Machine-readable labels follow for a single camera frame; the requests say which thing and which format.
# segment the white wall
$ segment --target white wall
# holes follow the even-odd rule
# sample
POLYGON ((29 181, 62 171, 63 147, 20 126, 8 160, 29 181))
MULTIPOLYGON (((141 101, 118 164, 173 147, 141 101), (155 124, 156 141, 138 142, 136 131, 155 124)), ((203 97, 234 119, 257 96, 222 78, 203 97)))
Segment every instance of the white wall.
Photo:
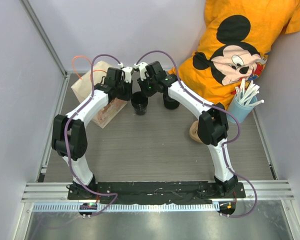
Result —
POLYGON ((0 240, 39 171, 62 75, 17 0, 0 1, 0 240))
MULTIPOLYGON (((163 50, 181 64, 205 30, 204 0, 30 0, 67 71, 76 55, 112 54, 126 66, 151 50, 163 50)), ((164 68, 170 60, 159 53, 164 68)), ((85 60, 76 68, 87 71, 85 60)))
POLYGON ((277 40, 258 84, 265 104, 256 110, 274 168, 300 208, 300 32, 277 40))

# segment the light blue bucket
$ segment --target light blue bucket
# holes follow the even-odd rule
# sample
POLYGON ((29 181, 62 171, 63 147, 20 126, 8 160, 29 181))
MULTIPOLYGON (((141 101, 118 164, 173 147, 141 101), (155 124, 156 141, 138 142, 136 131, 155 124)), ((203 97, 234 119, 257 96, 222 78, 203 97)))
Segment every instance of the light blue bucket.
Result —
MULTIPOLYGON (((239 104, 239 102, 237 101, 236 98, 237 95, 234 96, 232 102, 230 103, 230 106, 228 107, 228 112, 232 113, 236 119, 239 121, 239 123, 242 123, 246 117, 248 116, 248 114, 252 111, 252 109, 254 109, 254 106, 243 106, 241 104, 239 104)), ((254 96, 251 101, 250 104, 253 104, 257 101, 257 97, 254 96)), ((229 116, 228 114, 226 115, 226 118, 231 122, 231 123, 236 123, 235 120, 229 116)))

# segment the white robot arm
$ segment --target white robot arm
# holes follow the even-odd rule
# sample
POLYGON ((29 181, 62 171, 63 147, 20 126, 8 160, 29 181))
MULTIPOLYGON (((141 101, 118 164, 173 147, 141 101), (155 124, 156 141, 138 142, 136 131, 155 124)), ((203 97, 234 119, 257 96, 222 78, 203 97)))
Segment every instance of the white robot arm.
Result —
MULTIPOLYGON (((77 112, 82 105, 92 98, 92 100, 90 100, 90 102, 72 119, 69 126, 71 134, 68 134, 68 139, 71 151, 72 169, 85 186, 93 189, 96 185, 96 180, 88 167, 85 157, 88 146, 85 128, 93 116, 104 108, 112 99, 131 100, 133 71, 139 72, 140 78, 137 81, 141 91, 146 97, 151 97, 157 92, 163 93, 163 99, 165 101, 169 100, 170 102, 177 101, 181 103, 199 120, 198 135, 203 143, 208 146, 211 153, 215 168, 214 178, 218 185, 218 190, 221 194, 229 193, 238 183, 238 179, 231 171, 229 171, 229 168, 232 169, 232 166, 229 160, 227 146, 224 145, 222 147, 222 144, 227 141, 228 122, 225 114, 208 106, 199 104, 195 99, 190 97, 181 88, 176 76, 173 74, 167 75, 157 61, 151 64, 141 62, 140 64, 135 64, 134 68, 109 68, 104 83, 99 83, 95 86, 93 96, 87 97, 84 102, 65 116, 57 115, 55 117, 52 132, 52 148, 68 163, 69 159, 65 147, 65 136, 63 135, 65 122, 70 116, 77 112), (225 164, 222 148, 225 148, 229 167, 225 164)), ((192 94, 202 99, 196 93, 192 92, 192 94)), ((202 99, 202 101, 213 105, 213 103, 204 99, 202 99)), ((79 185, 76 178, 73 178, 73 183, 79 185)))

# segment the paper bag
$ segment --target paper bag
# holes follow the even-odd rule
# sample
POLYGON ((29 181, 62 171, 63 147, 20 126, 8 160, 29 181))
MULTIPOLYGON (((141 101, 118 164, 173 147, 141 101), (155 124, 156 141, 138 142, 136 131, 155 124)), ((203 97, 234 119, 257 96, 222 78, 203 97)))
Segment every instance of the paper bag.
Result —
MULTIPOLYGON (((99 61, 94 65, 93 70, 100 69, 107 71, 109 67, 112 66, 104 61, 99 61)), ((85 100, 91 94, 92 91, 90 72, 91 71, 88 71, 85 75, 82 76, 82 79, 79 79, 71 86, 76 98, 79 100, 80 103, 82 103, 83 100, 85 100)), ((105 72, 95 71, 93 73, 94 85, 101 83, 103 76, 106 76, 105 72)), ((92 118, 92 121, 95 122, 101 128, 104 128, 126 104, 126 101, 115 98, 106 107, 101 109, 92 118)))

